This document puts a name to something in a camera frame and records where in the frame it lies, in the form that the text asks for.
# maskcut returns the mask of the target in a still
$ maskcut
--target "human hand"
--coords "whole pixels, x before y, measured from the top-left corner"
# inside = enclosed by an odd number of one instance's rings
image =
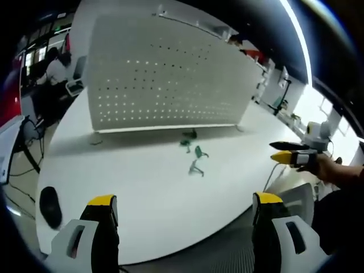
[[[325,183],[332,183],[334,175],[337,172],[338,165],[342,163],[342,159],[338,158],[335,162],[325,154],[317,154],[314,164],[300,167],[297,172],[308,171],[317,176],[318,179]]]

